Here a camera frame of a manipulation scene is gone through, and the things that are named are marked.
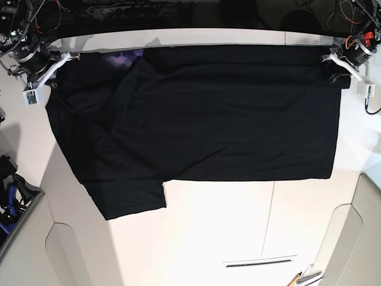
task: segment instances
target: blue object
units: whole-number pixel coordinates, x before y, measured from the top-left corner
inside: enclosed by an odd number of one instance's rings
[[[11,233],[11,231],[4,224],[2,224],[1,222],[0,222],[0,229],[2,229],[5,232],[6,235],[9,235]]]
[[[8,227],[7,227],[8,230],[11,232],[14,229],[15,225],[16,225],[15,223],[8,225]]]
[[[7,209],[10,210],[11,216],[16,215],[16,208],[13,205],[16,199],[16,191],[17,191],[17,184],[13,183],[12,185],[10,185],[10,191],[8,194],[8,205],[6,207]]]

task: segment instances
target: white tabletop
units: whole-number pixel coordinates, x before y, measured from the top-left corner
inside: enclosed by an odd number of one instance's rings
[[[55,42],[54,46],[107,52],[161,45],[331,42],[332,38],[325,36],[277,31],[165,29],[82,36]],[[381,54],[373,60],[381,61]],[[365,113],[356,85],[353,80],[351,88],[342,92],[338,146],[330,179],[173,181],[165,184],[166,209],[108,222],[65,162],[44,107],[25,107],[22,87],[2,71],[0,107],[6,112],[6,120],[0,127],[0,147],[16,154],[20,174],[27,181],[39,185],[43,179],[54,221],[75,230],[94,285],[260,285],[268,280],[271,285],[287,285],[296,273],[314,263],[333,211],[351,203],[360,172],[381,162],[377,153],[381,117]],[[381,93],[376,91],[371,108],[379,98]],[[297,255],[293,263],[274,268],[233,270],[221,266],[223,261],[290,255]]]

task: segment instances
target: t-shirt hem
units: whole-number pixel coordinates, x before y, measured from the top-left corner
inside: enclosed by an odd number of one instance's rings
[[[148,210],[158,210],[163,207],[167,207],[165,200],[160,202],[154,202],[154,203],[140,204],[138,206],[128,207],[123,210],[118,210],[111,213],[110,212],[103,213],[103,216],[106,220],[110,220],[110,219],[116,219],[117,217],[120,217],[120,216],[127,216],[127,215],[132,215],[135,213],[147,212]]]

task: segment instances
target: black t-shirt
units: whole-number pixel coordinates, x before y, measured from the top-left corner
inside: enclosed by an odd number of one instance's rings
[[[131,68],[82,54],[46,110],[74,174],[106,219],[165,207],[162,184],[326,179],[341,89],[325,47],[146,49]]]

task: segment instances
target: red component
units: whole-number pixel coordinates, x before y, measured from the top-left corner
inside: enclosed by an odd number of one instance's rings
[[[373,33],[372,32],[365,33],[364,40],[365,40],[366,46],[370,46],[370,39],[374,39]]]

